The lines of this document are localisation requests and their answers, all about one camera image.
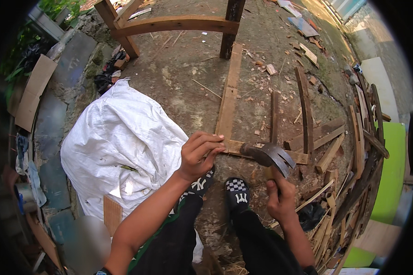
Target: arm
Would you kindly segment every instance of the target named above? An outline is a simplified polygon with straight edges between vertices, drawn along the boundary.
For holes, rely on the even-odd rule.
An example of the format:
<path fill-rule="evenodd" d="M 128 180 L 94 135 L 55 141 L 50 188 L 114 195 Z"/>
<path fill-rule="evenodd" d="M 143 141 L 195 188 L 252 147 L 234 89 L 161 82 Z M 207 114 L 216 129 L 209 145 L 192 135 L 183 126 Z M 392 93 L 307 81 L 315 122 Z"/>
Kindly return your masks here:
<path fill-rule="evenodd" d="M 170 179 L 139 204 L 116 229 L 105 268 L 112 275 L 125 275 L 138 249 L 159 229 L 188 186 L 213 167 L 225 150 L 223 135 L 195 132 L 182 146 L 182 162 Z"/>
<path fill-rule="evenodd" d="M 308 266 L 315 266 L 314 253 L 310 242 L 304 234 L 298 215 L 295 212 L 295 186 L 289 183 L 273 166 L 271 172 L 275 182 L 268 180 L 266 183 L 269 195 L 268 212 L 280 224 L 285 234 L 285 240 L 300 266 L 303 269 Z"/>

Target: hand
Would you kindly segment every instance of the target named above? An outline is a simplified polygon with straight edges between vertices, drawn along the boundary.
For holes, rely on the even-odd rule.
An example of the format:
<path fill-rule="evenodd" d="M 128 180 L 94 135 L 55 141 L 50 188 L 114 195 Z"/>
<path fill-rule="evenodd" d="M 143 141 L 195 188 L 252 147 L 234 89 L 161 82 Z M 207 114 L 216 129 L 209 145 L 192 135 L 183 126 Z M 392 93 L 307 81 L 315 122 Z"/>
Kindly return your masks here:
<path fill-rule="evenodd" d="M 298 217 L 295 212 L 295 185 L 288 182 L 274 166 L 271 166 L 271 173 L 275 181 L 270 179 L 266 182 L 269 195 L 268 213 L 282 226 Z"/>
<path fill-rule="evenodd" d="M 196 131 L 182 146 L 182 163 L 178 169 L 180 176 L 192 183 L 207 173 L 212 167 L 216 156 L 225 151 L 223 135 L 212 135 Z"/>

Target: green board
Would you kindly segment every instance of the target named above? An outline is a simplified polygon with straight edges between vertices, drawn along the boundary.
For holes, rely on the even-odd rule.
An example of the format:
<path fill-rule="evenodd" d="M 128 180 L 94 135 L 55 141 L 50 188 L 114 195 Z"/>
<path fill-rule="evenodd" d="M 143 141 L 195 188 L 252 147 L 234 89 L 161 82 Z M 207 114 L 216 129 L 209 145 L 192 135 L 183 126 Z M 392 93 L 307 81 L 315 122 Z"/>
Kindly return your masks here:
<path fill-rule="evenodd" d="M 405 125 L 384 122 L 385 147 L 390 153 L 384 159 L 381 181 L 375 206 L 370 218 L 381 223 L 391 224 L 395 217 L 402 192 L 405 173 Z M 343 267 L 369 267 L 375 258 L 374 253 L 353 247 Z"/>

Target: l-shaped wooden frame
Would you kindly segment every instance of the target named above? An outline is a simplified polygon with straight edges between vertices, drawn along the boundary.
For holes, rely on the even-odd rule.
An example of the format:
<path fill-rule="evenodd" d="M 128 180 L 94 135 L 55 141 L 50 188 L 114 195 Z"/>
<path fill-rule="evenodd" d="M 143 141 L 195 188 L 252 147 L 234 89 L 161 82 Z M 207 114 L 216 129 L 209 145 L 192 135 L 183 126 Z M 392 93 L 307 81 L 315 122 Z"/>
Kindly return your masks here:
<path fill-rule="evenodd" d="M 239 30 L 245 0 L 228 0 L 225 18 L 205 15 L 162 16 L 142 20 L 130 20 L 130 16 L 143 0 L 130 0 L 116 13 L 110 0 L 99 0 L 95 8 L 109 27 L 113 38 L 119 41 L 131 58 L 138 58 L 140 51 L 133 42 L 132 35 L 165 30 L 205 30 L 223 33 L 220 58 L 231 57 L 232 44 Z"/>

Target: dirt ground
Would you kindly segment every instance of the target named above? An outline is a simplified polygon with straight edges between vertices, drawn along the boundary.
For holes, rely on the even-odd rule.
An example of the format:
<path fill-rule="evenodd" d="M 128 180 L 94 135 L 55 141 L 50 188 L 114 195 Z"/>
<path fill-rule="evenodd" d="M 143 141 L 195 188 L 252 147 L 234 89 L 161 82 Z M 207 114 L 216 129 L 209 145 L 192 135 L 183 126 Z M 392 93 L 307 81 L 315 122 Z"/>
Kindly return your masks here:
<path fill-rule="evenodd" d="M 276 3 L 266 0 L 247 0 L 242 14 L 237 43 L 243 43 L 243 48 L 254 51 L 256 58 L 242 55 L 240 71 L 239 95 L 251 91 L 249 95 L 237 100 L 237 107 L 233 117 L 233 140 L 245 142 L 269 141 L 270 129 L 265 128 L 260 136 L 254 135 L 260 130 L 263 121 L 270 124 L 271 91 L 280 91 L 279 109 L 283 111 L 279 119 L 279 144 L 303 132 L 302 118 L 294 120 L 299 114 L 300 98 L 294 73 L 294 67 L 300 66 L 290 42 L 303 43 L 318 56 L 320 69 L 317 69 L 306 57 L 299 58 L 304 64 L 307 78 L 315 76 L 317 84 L 308 85 L 314 121 L 326 123 L 332 119 L 342 117 L 348 134 L 342 147 L 343 156 L 337 156 L 329 169 L 339 170 L 342 184 L 346 176 L 346 168 L 353 153 L 353 143 L 350 122 L 347 118 L 347 107 L 353 103 L 352 88 L 342 72 L 343 66 L 351 57 L 351 50 L 344 40 L 342 33 L 324 6 L 314 0 L 296 1 L 305 19 L 312 19 L 321 27 L 320 39 L 327 54 L 300 36 L 294 26 L 287 23 L 287 17 L 292 16 Z M 219 0 L 151 0 L 146 1 L 139 10 L 151 7 L 150 13 L 140 16 L 140 19 L 179 14 L 199 14 L 225 16 L 226 2 Z M 196 130 L 214 132 L 220 108 L 220 98 L 192 81 L 202 83 L 215 93 L 221 95 L 228 73 L 229 61 L 218 58 L 220 52 L 221 33 L 202 31 L 185 31 L 176 40 L 180 31 L 166 31 L 159 33 L 145 33 L 133 36 L 135 43 L 141 50 L 140 58 L 131 61 L 122 72 L 121 77 L 131 77 L 130 86 L 150 96 L 160 103 L 168 114 L 186 133 L 191 135 Z M 171 37 L 166 46 L 160 50 L 163 43 Z M 202 60 L 215 57 L 205 62 Z M 260 73 L 253 61 L 261 60 L 265 64 L 272 63 L 280 75 L 268 77 L 268 73 Z M 323 84 L 325 91 L 317 91 L 319 84 Z M 244 101 L 251 96 L 253 100 Z M 315 151 L 311 164 L 307 166 L 307 173 L 303 179 L 299 175 L 299 166 L 291 171 L 291 183 L 297 187 L 296 203 L 302 203 L 302 195 L 315 187 L 323 185 L 324 175 L 316 173 L 315 163 L 321 158 L 329 143 Z M 205 246 L 212 248 L 220 256 L 222 266 L 230 270 L 230 262 L 241 261 L 241 251 L 234 233 L 230 233 L 226 226 L 224 204 L 224 181 L 229 176 L 240 176 L 251 186 L 251 208 L 259 215 L 265 226 L 274 223 L 266 212 L 267 193 L 262 167 L 252 160 L 232 155 L 221 155 L 216 161 L 217 172 L 215 184 L 208 190 L 204 207 L 197 218 L 195 228 Z M 274 228 L 281 234 L 279 226 Z"/>

